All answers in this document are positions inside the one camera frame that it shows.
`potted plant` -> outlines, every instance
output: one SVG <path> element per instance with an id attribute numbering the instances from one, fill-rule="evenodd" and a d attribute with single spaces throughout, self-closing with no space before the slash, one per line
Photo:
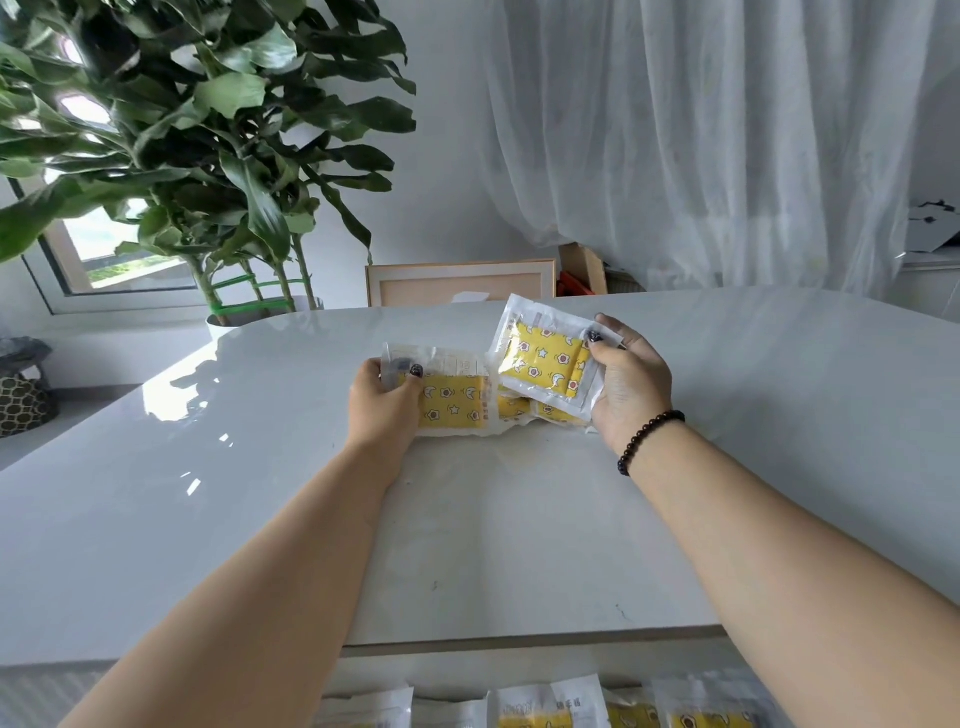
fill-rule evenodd
<path id="1" fill-rule="evenodd" d="M 393 161 L 356 142 L 416 122 L 391 99 L 347 104 L 323 86 L 392 79 L 416 93 L 392 60 L 406 61 L 403 38 L 373 0 L 326 0 L 327 16 L 305 0 L 15 2 L 0 11 L 0 173 L 60 175 L 0 209 L 0 262 L 53 221 L 102 207 L 138 226 L 118 254 L 182 259 L 213 318 L 229 326 L 251 310 L 294 310 L 295 282 L 317 307 L 301 244 L 321 204 L 314 192 L 370 247 L 339 188 L 389 191 L 381 173 Z M 71 96 L 99 104 L 110 123 L 72 114 Z M 284 133 L 301 124 L 319 134 L 289 143 Z M 331 172 L 338 162 L 359 174 Z M 254 260 L 276 280 L 259 281 Z M 234 266 L 239 275 L 215 282 Z M 218 291 L 241 283 L 252 300 L 224 305 Z M 280 296 L 265 297 L 266 285 Z"/>

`white table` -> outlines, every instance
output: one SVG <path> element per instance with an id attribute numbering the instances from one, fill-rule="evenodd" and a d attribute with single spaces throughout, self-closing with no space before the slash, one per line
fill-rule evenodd
<path id="1" fill-rule="evenodd" d="M 114 660 L 343 444 L 382 343 L 485 350 L 502 303 L 245 327 L 0 473 L 0 667 Z M 813 290 L 557 300 L 646 333 L 675 401 L 801 505 L 960 600 L 960 328 Z M 597 436 L 419 441 L 348 643 L 717 619 Z"/>

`beaded bracelet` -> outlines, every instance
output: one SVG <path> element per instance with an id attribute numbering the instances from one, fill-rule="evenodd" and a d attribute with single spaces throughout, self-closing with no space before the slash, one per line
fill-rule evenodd
<path id="1" fill-rule="evenodd" d="M 634 435 L 630 441 L 630 445 L 623 451 L 623 457 L 616 461 L 616 468 L 620 471 L 621 475 L 630 477 L 630 461 L 634 459 L 636 449 L 640 447 L 640 443 L 646 440 L 651 432 L 663 427 L 671 420 L 680 420 L 683 423 L 686 422 L 686 415 L 679 409 L 671 409 L 669 412 L 658 415 L 636 432 L 636 435 Z"/>

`window frame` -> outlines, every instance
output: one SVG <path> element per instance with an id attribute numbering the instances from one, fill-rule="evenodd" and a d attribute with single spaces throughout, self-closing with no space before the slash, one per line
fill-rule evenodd
<path id="1" fill-rule="evenodd" d="M 0 177 L 0 206 L 19 197 L 12 181 Z M 17 181 L 24 192 L 42 186 L 38 179 Z M 54 316 L 75 313 L 109 313 L 159 308 L 205 308 L 195 288 L 169 291 L 110 291 L 90 284 L 77 249 L 61 220 L 53 223 L 23 254 L 30 275 Z"/>

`sheer curtain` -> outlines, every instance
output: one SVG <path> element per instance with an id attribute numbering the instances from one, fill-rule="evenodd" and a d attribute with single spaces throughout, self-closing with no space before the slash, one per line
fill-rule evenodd
<path id="1" fill-rule="evenodd" d="M 960 4 L 487 2 L 482 173 L 534 244 L 582 242 L 651 290 L 882 295 Z"/>

